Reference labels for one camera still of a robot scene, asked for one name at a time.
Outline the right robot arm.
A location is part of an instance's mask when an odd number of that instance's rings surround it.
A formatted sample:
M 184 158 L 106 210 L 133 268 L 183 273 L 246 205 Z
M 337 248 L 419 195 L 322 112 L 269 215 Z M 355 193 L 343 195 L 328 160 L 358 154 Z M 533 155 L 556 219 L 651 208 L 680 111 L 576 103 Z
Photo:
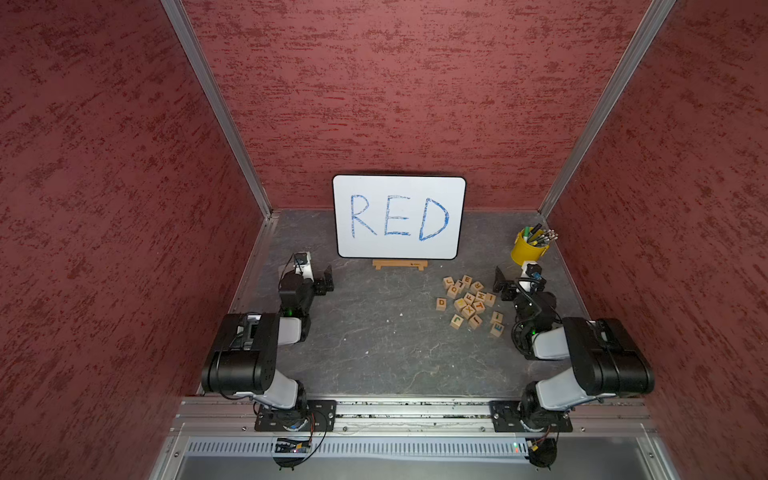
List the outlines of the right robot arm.
M 562 317 L 545 292 L 518 292 L 511 339 L 526 359 L 567 361 L 570 366 L 529 383 L 517 416 L 530 432 L 564 424 L 576 406 L 604 398 L 645 395 L 655 387 L 652 368 L 617 319 Z

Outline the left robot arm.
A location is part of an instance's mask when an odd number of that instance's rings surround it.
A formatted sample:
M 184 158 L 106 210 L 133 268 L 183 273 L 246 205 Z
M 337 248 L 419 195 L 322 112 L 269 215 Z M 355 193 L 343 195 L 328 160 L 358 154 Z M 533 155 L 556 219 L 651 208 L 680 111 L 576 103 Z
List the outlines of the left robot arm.
M 232 401 L 252 401 L 256 429 L 311 431 L 316 416 L 306 390 L 277 369 L 277 353 L 281 346 L 307 339 L 314 298 L 333 290 L 331 267 L 314 278 L 309 266 L 299 265 L 280 279 L 277 312 L 225 315 L 202 368 L 202 390 Z

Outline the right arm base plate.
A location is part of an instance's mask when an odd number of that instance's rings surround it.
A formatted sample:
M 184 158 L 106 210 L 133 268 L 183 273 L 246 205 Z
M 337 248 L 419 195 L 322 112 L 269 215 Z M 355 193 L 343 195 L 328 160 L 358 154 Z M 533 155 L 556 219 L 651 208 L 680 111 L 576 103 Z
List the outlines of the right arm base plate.
M 569 414 L 540 406 L 522 406 L 516 400 L 490 401 L 490 418 L 496 433 L 571 433 Z

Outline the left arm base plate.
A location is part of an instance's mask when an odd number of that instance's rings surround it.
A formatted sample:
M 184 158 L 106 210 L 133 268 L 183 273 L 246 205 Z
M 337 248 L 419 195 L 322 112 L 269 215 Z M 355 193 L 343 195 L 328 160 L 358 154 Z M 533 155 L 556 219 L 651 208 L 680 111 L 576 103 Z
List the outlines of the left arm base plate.
M 311 433 L 334 430 L 338 403 L 335 400 L 308 400 L 298 409 L 261 406 L 256 413 L 254 430 L 273 433 Z

